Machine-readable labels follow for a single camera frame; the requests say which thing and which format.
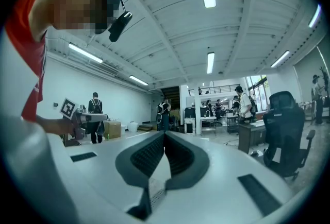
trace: cable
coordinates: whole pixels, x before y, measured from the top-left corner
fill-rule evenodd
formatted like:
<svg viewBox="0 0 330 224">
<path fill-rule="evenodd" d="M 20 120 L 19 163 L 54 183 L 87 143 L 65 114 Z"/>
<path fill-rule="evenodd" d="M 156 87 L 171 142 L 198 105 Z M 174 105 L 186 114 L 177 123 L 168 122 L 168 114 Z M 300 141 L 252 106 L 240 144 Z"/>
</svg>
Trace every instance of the cable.
<svg viewBox="0 0 330 224">
<path fill-rule="evenodd" d="M 122 6 L 123 6 L 123 10 L 124 10 L 124 12 L 126 12 L 126 9 L 125 9 L 125 6 L 124 6 L 124 3 L 123 3 L 123 0 L 120 0 L 120 2 L 121 2 L 121 4 L 122 4 Z"/>
<path fill-rule="evenodd" d="M 229 144 L 227 144 L 227 143 L 235 142 L 235 141 L 238 141 L 238 140 L 239 140 L 239 139 L 231 140 L 231 141 L 225 142 L 223 145 L 229 145 Z"/>
</svg>

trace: window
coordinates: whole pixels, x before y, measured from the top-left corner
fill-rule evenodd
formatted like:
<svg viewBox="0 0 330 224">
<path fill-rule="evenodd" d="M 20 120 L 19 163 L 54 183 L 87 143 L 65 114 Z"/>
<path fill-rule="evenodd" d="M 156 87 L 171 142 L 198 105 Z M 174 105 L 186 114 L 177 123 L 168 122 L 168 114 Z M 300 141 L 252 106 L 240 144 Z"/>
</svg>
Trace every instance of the window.
<svg viewBox="0 0 330 224">
<path fill-rule="evenodd" d="M 246 82 L 247 82 L 247 86 L 249 88 L 252 87 L 252 82 L 251 82 L 251 78 L 250 77 L 246 77 Z"/>
<path fill-rule="evenodd" d="M 260 95 L 259 95 L 259 90 L 258 89 L 255 89 L 254 91 L 256 93 L 256 100 L 255 100 L 255 103 L 257 105 L 257 108 L 258 108 L 258 112 L 262 111 L 262 108 L 261 108 L 261 100 L 260 100 Z"/>
<path fill-rule="evenodd" d="M 260 95 L 261 110 L 265 111 L 267 109 L 267 98 L 263 84 L 257 87 Z"/>
<path fill-rule="evenodd" d="M 250 95 L 253 97 L 253 94 L 255 94 L 255 103 L 257 105 L 258 112 L 265 111 L 267 109 L 267 105 L 269 104 L 269 96 L 271 95 L 267 80 L 256 87 L 256 84 L 262 79 L 266 79 L 266 75 L 246 77 Z"/>
<path fill-rule="evenodd" d="M 252 85 L 255 85 L 256 83 L 261 81 L 261 76 L 252 76 L 251 79 L 252 79 Z"/>
</svg>

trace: man in white shirt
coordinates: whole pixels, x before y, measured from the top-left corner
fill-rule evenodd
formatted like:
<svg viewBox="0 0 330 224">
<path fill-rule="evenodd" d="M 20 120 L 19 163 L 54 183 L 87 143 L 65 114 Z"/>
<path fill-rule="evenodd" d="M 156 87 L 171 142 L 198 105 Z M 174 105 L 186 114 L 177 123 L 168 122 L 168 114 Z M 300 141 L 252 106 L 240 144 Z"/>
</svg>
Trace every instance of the man in white shirt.
<svg viewBox="0 0 330 224">
<path fill-rule="evenodd" d="M 237 95 L 240 97 L 241 99 L 241 103 L 240 103 L 240 122 L 244 123 L 246 120 L 250 121 L 251 120 L 251 112 L 250 109 L 252 107 L 251 101 L 249 99 L 249 96 L 243 92 L 243 89 L 241 86 L 237 86 L 235 88 L 235 91 L 237 93 Z"/>
</svg>

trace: staircase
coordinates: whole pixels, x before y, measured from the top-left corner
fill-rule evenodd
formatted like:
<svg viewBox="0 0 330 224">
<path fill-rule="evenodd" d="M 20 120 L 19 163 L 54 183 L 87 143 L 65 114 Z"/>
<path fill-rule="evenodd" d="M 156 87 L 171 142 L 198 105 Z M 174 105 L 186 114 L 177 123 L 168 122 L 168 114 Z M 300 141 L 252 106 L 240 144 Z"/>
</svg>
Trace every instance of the staircase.
<svg viewBox="0 0 330 224">
<path fill-rule="evenodd" d="M 161 89 L 163 95 L 172 101 L 171 107 L 172 109 L 178 110 L 180 109 L 180 90 L 179 87 L 171 87 Z"/>
</svg>

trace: chair armrest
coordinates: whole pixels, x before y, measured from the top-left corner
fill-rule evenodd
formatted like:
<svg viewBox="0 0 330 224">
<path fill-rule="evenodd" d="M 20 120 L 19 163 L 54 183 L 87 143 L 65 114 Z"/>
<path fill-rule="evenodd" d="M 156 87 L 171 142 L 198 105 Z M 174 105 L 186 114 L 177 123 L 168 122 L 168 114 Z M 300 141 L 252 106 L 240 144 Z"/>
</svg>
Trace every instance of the chair armrest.
<svg viewBox="0 0 330 224">
<path fill-rule="evenodd" d="M 307 136 L 308 140 L 312 140 L 315 136 L 315 130 L 311 130 Z"/>
</svg>

